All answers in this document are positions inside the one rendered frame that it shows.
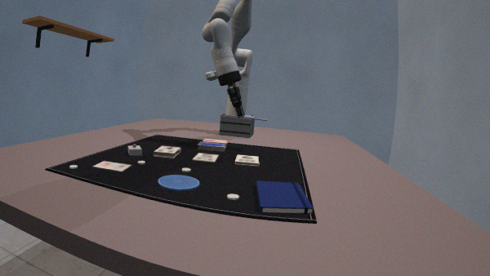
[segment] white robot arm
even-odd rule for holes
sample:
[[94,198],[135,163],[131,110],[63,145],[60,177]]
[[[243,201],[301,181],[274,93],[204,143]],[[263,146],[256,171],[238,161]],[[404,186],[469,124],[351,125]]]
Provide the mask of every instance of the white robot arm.
[[[206,73],[206,78],[218,79],[221,86],[228,85],[227,115],[235,115],[235,112],[239,117],[244,115],[252,51],[238,49],[238,44],[251,23],[252,0],[242,0],[237,6],[234,0],[220,0],[203,28],[204,40],[214,42],[211,54],[216,69]],[[239,66],[243,67],[241,71],[238,71]]]

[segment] wooden shelf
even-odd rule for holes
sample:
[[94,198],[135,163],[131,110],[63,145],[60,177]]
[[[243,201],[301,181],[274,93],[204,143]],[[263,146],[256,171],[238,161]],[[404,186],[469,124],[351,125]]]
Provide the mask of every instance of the wooden shelf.
[[80,29],[72,25],[61,23],[56,20],[46,18],[44,16],[36,16],[33,18],[28,18],[26,20],[22,20],[22,23],[38,28],[38,36],[36,37],[37,48],[40,47],[41,31],[44,29],[48,29],[55,33],[66,34],[74,38],[87,40],[87,56],[90,53],[90,43],[92,42],[103,43],[103,42],[114,41],[113,38],[108,38],[98,33],[89,32],[85,29]]

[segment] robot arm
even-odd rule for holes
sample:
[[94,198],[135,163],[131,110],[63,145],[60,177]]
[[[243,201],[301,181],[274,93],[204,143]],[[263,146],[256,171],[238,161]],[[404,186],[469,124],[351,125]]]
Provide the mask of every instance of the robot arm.
[[[211,49],[215,72],[206,74],[208,80],[218,78],[221,86],[228,85],[228,95],[236,113],[243,116],[240,89],[235,85],[242,79],[243,74],[250,73],[252,52],[239,49],[238,44],[247,34],[251,25],[252,0],[242,0],[238,6],[234,0],[220,0],[211,17],[204,25],[203,38],[214,42]],[[231,20],[231,29],[227,22]],[[242,72],[238,66],[244,66]]]

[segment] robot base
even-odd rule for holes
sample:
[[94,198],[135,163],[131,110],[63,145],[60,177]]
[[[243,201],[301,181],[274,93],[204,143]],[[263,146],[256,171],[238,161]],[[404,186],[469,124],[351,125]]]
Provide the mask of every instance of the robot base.
[[220,135],[250,138],[253,135],[254,119],[238,118],[222,114]]

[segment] blue notebook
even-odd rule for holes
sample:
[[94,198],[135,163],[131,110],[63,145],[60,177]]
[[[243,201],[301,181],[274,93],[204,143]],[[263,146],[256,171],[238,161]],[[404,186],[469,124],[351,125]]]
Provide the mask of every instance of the blue notebook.
[[257,181],[263,213],[311,214],[313,205],[298,183]]

